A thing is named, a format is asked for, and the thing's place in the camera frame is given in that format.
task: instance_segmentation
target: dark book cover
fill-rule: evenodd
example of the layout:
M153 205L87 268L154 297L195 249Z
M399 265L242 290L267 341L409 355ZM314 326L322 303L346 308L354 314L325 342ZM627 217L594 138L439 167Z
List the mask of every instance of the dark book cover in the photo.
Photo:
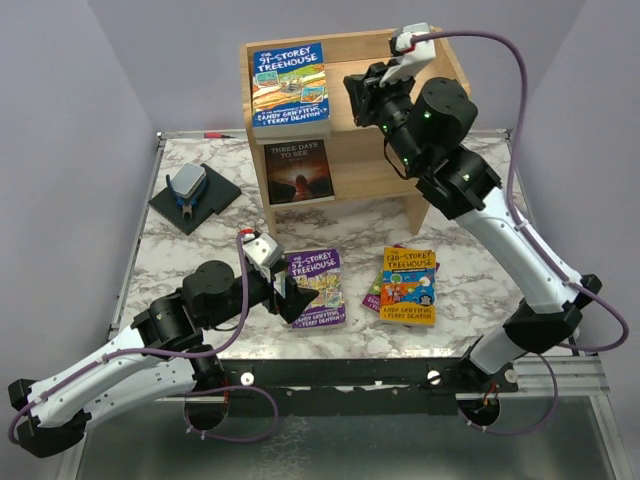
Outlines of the dark book cover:
M269 203L310 203L333 198L322 140L265 145Z

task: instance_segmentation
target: cable connector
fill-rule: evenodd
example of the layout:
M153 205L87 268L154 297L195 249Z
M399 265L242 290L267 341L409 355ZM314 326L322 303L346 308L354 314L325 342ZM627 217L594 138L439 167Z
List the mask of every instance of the cable connector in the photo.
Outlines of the cable connector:
M256 238L255 232L253 228L245 228L240 230L240 235L242 235L242 242L247 243Z
M528 227L529 225L531 225L531 223L529 222L529 220L527 220L526 218L523 217L522 222L518 223L517 225L513 226L513 229L516 232L519 232L520 230L522 230L525 227Z

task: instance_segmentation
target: white marble surface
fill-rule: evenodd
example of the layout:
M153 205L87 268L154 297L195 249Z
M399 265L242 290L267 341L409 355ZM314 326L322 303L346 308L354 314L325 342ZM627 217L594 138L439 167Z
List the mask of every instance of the white marble surface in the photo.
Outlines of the white marble surface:
M473 137L467 147L480 153L506 178L509 151L496 137ZM236 232L247 226L266 230L262 203L245 140L174 139L166 145L154 194L164 176L184 162L205 162L234 182L242 195L222 215L212 215L190 236L183 235L153 209L144 227L122 325L154 299L172 292L201 263L218 259L239 275ZM522 198L518 193L522 208ZM478 336L502 324L521 294L489 253L467 232L430 209L420 234L412 237L400 202L364 201L328 208L292 210L278 215L279 239L288 249L336 247L343 261L348 325L339 329L293 332L280 317L261 307L251 310L227 358L363 358L452 356ZM382 261L385 245L401 243L436 251L437 323L433 328L380 322L360 302ZM228 333L207 332L221 344Z

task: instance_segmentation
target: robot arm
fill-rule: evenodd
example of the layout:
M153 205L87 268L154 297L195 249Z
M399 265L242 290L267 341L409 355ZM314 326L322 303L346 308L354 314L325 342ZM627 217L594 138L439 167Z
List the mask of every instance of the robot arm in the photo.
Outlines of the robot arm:
M344 85L356 125L381 130L385 147L390 145L403 163L404 174L396 169L398 174L417 178L416 187L431 205L475 236L524 294L511 318L463 357L460 371L481 383L506 363L527 352L543 353L573 333L582 318L580 310L591 300L569 282L594 293L602 285L595 275L583 276L566 265L528 227L542 250L562 266L569 279L563 281L524 237L496 172L460 145L478 110L455 80L428 80L412 102L414 76L427 57L416 55L420 43L412 44L411 37L429 31L422 23L394 32L394 58L370 65L364 75L345 77Z
M249 307L262 303L293 322L318 295L285 275L284 248L267 234L246 233ZM9 386L16 410L33 403L17 427L18 443L37 457L55 455L79 442L99 423L157 398L224 385L225 374L202 331L241 311L242 279L223 262L206 262L182 288L155 300L106 345L50 378L20 379ZM155 351L186 352L191 358ZM110 358L118 350L131 353ZM90 368L83 374L82 369ZM60 382L62 388L50 389Z

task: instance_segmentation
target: screw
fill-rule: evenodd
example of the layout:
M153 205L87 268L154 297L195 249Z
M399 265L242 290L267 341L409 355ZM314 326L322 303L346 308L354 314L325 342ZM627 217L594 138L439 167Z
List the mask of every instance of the screw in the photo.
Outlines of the screw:
M512 368L504 372L504 379L509 383L516 383L518 381L518 374Z
M439 385L442 377L437 370L430 370L429 373L427 373L427 380L431 385Z

